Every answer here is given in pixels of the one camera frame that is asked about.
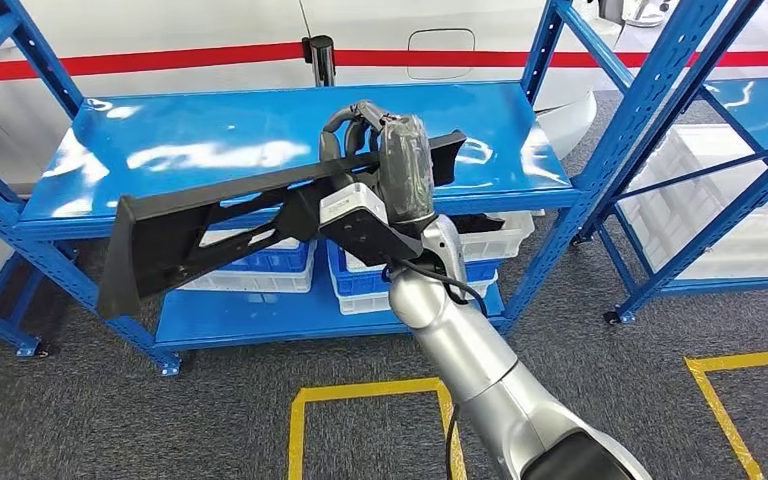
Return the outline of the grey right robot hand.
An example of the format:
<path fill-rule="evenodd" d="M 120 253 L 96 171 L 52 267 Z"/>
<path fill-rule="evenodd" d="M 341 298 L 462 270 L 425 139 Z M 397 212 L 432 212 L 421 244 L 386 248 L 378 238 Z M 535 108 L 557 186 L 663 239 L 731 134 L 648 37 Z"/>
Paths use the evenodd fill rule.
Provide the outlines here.
<path fill-rule="evenodd" d="M 408 224 L 433 215 L 431 148 L 425 126 L 415 115 L 384 111 L 368 100 L 336 111 L 322 127 L 322 161 L 352 155 L 370 133 L 379 154 L 378 191 L 392 224 Z"/>

